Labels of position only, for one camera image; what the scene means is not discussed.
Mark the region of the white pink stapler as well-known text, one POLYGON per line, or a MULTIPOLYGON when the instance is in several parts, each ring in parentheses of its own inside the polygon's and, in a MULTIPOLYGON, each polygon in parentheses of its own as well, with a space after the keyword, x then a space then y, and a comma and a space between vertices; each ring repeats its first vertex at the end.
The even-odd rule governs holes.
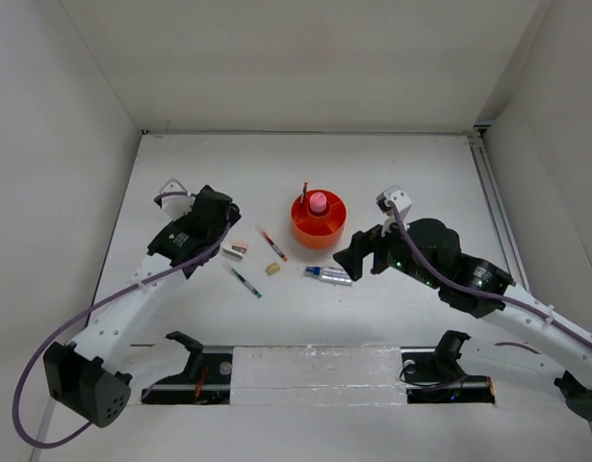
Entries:
POLYGON ((226 257, 242 261, 248 252, 249 245, 246 242, 226 242, 221 245, 221 249, 226 257))

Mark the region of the red pen refill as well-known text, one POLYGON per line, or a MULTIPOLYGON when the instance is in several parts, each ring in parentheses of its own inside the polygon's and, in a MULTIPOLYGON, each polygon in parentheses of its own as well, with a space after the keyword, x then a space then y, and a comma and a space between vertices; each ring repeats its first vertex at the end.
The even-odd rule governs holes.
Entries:
POLYGON ((261 235, 261 237, 269 244, 272 250, 280 257, 283 262, 288 261, 288 257, 285 253, 280 249, 280 247, 275 243, 272 237, 260 226, 256 226, 256 230, 261 235))
POLYGON ((299 199, 299 208, 300 209, 304 208, 307 191, 308 191, 308 182, 305 181, 303 183, 303 187, 302 187, 302 191, 301 191, 301 195, 300 195, 300 199, 299 199))

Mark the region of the green pen refill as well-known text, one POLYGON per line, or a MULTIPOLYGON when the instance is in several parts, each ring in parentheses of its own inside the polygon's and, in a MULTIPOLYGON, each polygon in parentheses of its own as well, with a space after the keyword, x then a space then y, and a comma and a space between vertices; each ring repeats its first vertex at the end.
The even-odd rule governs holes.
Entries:
POLYGON ((258 299, 262 297, 262 294, 234 267, 232 267, 228 263, 224 263, 223 266, 230 274, 232 274, 236 279, 238 279, 240 283, 243 284, 255 297, 257 297, 258 299))

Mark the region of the pink cap glue bottle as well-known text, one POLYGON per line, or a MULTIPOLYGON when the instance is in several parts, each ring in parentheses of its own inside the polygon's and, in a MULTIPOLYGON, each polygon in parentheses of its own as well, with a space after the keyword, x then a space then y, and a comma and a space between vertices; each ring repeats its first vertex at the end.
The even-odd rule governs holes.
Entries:
POLYGON ((327 207, 327 197, 323 192, 314 192, 311 194, 309 199, 309 210, 313 215, 324 215, 327 207))

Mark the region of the yellow deli eraser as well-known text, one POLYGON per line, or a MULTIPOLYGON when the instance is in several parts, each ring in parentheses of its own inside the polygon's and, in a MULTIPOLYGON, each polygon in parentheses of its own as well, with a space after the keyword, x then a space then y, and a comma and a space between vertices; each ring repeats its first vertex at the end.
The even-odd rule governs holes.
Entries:
POLYGON ((274 275, 280 271, 280 266, 278 263, 273 262, 266 267, 267 275, 274 275))

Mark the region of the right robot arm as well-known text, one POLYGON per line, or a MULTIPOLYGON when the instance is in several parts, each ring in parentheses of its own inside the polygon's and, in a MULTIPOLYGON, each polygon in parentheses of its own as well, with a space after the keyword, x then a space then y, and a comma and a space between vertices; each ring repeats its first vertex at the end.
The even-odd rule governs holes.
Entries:
POLYGON ((545 392, 592 423, 592 333, 542 304, 505 270, 464 253, 458 234, 435 218, 409 224, 391 218, 356 232, 334 261, 359 280, 363 261, 371 272, 397 270, 433 290, 450 308, 523 340, 522 346, 487 344, 446 331, 434 352, 412 369, 429 374, 430 392, 468 376, 497 376, 545 392))

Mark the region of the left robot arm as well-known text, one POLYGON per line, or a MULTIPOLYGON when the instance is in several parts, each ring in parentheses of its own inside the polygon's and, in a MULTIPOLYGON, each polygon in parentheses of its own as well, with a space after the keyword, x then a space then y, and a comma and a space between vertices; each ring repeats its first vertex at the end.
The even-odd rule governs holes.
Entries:
POLYGON ((203 374, 203 346, 180 332, 140 355, 130 346, 163 302, 219 253, 241 214, 233 199, 204 186, 148 245, 126 294, 109 297, 104 310, 66 344, 52 343, 43 355, 53 399, 97 427, 110 425, 132 396, 174 377, 203 374))

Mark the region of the blue cap clear glue bottle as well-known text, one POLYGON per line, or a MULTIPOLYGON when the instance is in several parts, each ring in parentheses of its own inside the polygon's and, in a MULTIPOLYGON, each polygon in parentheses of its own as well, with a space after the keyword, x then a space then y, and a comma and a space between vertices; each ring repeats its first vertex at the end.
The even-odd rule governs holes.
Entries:
POLYGON ((340 286, 351 286, 352 280, 344 269, 323 267, 306 267, 304 274, 323 283, 340 286))

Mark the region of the orange round divided organizer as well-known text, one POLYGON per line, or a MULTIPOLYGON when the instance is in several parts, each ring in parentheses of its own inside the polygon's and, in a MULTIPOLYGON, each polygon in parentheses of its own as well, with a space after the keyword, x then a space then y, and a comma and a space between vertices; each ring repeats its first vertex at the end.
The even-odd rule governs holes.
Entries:
POLYGON ((308 190, 303 209, 299 208, 299 198, 291 207, 291 227, 296 240, 307 248, 321 250, 333 247, 341 239, 347 223, 347 207, 334 192, 327 190, 308 190), (313 215, 309 210, 312 193, 322 192, 327 197, 328 207, 322 216, 313 215))

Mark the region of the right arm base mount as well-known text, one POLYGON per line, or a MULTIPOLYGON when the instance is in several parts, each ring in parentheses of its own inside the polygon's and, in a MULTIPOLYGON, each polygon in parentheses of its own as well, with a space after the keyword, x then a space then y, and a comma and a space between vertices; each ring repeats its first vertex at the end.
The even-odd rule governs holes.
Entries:
POLYGON ((495 404, 492 381, 467 375, 458 365, 461 348, 471 337, 446 331, 435 347, 406 347, 400 351, 399 381, 408 404, 495 404))

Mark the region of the aluminium rail right side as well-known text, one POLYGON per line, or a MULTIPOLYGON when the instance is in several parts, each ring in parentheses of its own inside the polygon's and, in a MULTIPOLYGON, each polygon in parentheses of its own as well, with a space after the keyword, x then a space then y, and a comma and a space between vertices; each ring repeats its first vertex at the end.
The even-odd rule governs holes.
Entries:
POLYGON ((483 135, 488 126, 476 125, 465 133, 470 146, 479 181, 502 248, 503 259, 513 278, 530 291, 528 276, 521 259, 502 195, 496 182, 492 164, 486 151, 483 135))

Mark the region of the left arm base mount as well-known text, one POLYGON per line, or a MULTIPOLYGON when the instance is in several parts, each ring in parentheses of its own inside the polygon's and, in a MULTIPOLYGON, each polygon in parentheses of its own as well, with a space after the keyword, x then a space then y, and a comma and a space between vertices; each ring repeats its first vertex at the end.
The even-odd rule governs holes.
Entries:
POLYGON ((228 405, 231 394, 233 353, 231 346, 204 346, 192 337, 173 331, 166 335, 170 347, 187 351, 186 363, 143 388, 147 405, 228 405))

